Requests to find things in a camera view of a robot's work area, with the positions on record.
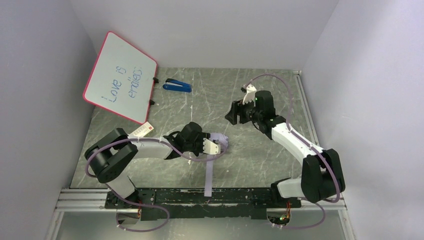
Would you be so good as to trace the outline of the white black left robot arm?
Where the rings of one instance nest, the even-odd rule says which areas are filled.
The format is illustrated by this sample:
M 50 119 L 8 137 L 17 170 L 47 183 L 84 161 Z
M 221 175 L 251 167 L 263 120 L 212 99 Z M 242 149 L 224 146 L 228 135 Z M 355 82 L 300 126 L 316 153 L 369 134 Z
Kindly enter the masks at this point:
M 161 137 L 146 137 L 116 128 L 85 151 L 85 174 L 106 185 L 112 194 L 112 206 L 118 208 L 144 205 L 140 191 L 124 174 L 134 159 L 173 160 L 185 158 L 193 162 L 213 161 L 227 147 L 225 136 L 204 132 L 189 122 L 181 130 Z

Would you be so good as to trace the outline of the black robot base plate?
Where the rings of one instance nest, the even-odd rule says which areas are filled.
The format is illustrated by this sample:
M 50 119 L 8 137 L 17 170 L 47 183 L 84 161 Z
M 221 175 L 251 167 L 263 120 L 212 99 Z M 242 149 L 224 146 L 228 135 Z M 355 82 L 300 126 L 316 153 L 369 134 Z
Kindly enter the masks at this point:
M 205 197 L 200 188 L 139 188 L 128 198 L 143 207 L 120 200 L 111 191 L 104 207 L 119 213 L 137 213 L 141 221 L 200 218 L 251 218 L 266 220 L 268 209 L 300 208 L 296 197 L 283 198 L 270 187 L 213 188 Z

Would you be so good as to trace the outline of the black and lavender umbrella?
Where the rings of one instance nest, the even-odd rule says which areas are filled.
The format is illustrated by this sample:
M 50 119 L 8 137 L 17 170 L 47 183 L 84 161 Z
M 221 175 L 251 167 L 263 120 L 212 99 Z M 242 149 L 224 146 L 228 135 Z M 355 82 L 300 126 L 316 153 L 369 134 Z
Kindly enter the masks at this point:
M 206 170 L 204 196 L 210 198 L 213 188 L 213 168 L 214 160 L 219 154 L 223 154 L 229 146 L 229 138 L 222 133 L 211 133 L 206 141 Z

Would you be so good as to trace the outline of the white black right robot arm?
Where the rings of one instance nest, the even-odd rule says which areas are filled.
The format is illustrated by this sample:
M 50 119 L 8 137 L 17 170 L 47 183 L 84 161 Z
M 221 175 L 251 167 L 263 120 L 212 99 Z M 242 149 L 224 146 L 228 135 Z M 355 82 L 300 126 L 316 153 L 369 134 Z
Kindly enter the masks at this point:
M 289 120 L 276 113 L 274 98 L 267 90 L 248 92 L 233 101 L 225 119 L 232 125 L 251 122 L 270 140 L 280 144 L 301 165 L 299 178 L 278 180 L 271 185 L 281 199 L 300 198 L 311 203 L 337 202 L 345 190 L 340 156 L 334 149 L 324 149 L 300 135 Z

